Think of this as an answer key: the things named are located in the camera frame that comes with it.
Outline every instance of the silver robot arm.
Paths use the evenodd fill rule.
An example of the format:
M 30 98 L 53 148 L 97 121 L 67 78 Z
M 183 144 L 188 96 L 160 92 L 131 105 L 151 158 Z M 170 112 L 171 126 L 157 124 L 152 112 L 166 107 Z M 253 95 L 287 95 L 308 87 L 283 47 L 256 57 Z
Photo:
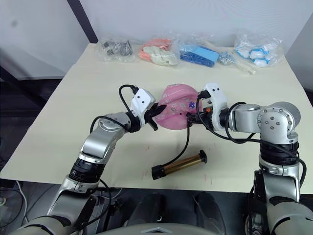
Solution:
M 210 96 L 207 103 L 213 106 L 212 129 L 223 130 L 228 122 L 232 131 L 260 133 L 263 141 L 259 154 L 261 169 L 255 171 L 254 197 L 267 206 L 270 233 L 312 234 L 313 212 L 299 203 L 299 144 L 295 131 L 301 118 L 299 110 L 293 104 L 277 102 L 265 107 L 239 104 L 229 111 L 226 97 L 218 84 L 207 84 L 204 90 Z M 271 143 L 282 147 L 291 156 Z
M 136 132 L 146 123 L 157 130 L 152 117 L 166 106 L 157 106 L 155 98 L 146 90 L 135 87 L 131 113 L 99 116 L 98 126 L 90 133 L 78 158 L 61 184 L 47 216 L 36 218 L 12 235 L 68 235 L 89 223 L 96 199 L 92 196 L 115 148 L 116 142 L 127 132 Z

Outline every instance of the brass cylinder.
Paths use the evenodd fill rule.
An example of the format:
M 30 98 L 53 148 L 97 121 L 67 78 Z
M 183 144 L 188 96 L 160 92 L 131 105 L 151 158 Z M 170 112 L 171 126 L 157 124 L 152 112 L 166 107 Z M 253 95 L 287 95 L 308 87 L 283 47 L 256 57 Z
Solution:
M 200 154 L 197 154 L 197 155 L 194 155 L 192 157 L 174 162 L 174 163 L 169 164 L 169 165 L 164 167 L 165 175 L 171 174 L 171 173 L 178 171 L 178 170 L 188 168 L 190 166 L 199 164 L 201 162 L 206 163 L 206 160 L 204 161 L 203 156 L 201 157 Z

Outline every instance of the table surface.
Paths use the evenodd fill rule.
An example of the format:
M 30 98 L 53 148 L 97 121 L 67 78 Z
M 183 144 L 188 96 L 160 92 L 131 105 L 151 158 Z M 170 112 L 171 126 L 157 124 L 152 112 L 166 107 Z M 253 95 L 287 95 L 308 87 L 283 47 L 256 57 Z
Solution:
M 274 68 L 258 69 L 249 75 L 235 66 L 216 64 L 213 68 L 182 62 L 177 68 L 135 63 L 101 62 L 89 44 L 78 62 L 69 70 L 50 97 L 25 137 L 15 150 L 0 177 L 42 183 L 61 184 L 75 162 L 89 134 L 94 117 L 126 111 L 118 88 L 136 84 L 149 90 L 158 101 L 165 87 L 184 83 L 201 90 L 206 83 L 217 82 L 231 105 L 238 101 L 261 106 L 277 101 L 291 102 L 301 112 L 296 131 L 301 158 L 308 167 L 302 193 L 313 193 L 312 106 L 289 67 L 283 61 Z M 132 98 L 124 92 L 125 99 Z M 152 180 L 151 167 L 174 158 L 186 141 L 186 130 L 171 131 L 149 125 L 126 134 L 116 145 L 102 179 L 110 187 L 168 188 L 248 192 L 253 172 L 259 169 L 259 144 L 235 144 L 219 139 L 202 125 L 191 128 L 190 143 L 183 157 L 203 149 L 208 163 L 193 166 Z M 245 137 L 244 133 L 233 133 Z

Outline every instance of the clear plastic bag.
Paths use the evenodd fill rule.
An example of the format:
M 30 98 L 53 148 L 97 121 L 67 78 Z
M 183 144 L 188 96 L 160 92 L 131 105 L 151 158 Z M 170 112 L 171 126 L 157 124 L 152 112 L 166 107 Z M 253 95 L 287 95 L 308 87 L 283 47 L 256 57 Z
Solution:
M 105 62 L 135 61 L 134 43 L 130 40 L 119 36 L 107 36 L 97 43 L 95 47 L 97 56 Z
M 276 65 L 284 56 L 282 40 L 266 34 L 239 34 L 234 47 L 241 57 L 258 67 Z
M 218 60 L 219 53 L 204 45 L 203 36 L 197 34 L 181 35 L 179 37 L 180 59 L 213 67 Z
M 177 39 L 173 36 L 155 36 L 139 50 L 139 57 L 162 66 L 176 66 L 179 63 Z
M 232 47 L 218 47 L 209 41 L 204 40 L 204 45 L 220 54 L 218 61 L 223 65 L 234 65 L 249 74 L 256 73 L 256 67 L 248 60 L 239 56 Z

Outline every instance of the sticker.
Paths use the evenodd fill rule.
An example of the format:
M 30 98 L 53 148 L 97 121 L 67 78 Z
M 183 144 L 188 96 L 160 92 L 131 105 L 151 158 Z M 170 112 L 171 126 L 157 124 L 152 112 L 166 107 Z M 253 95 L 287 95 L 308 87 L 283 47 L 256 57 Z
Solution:
M 193 109 L 195 106 L 196 105 L 193 101 L 189 102 L 189 108 Z

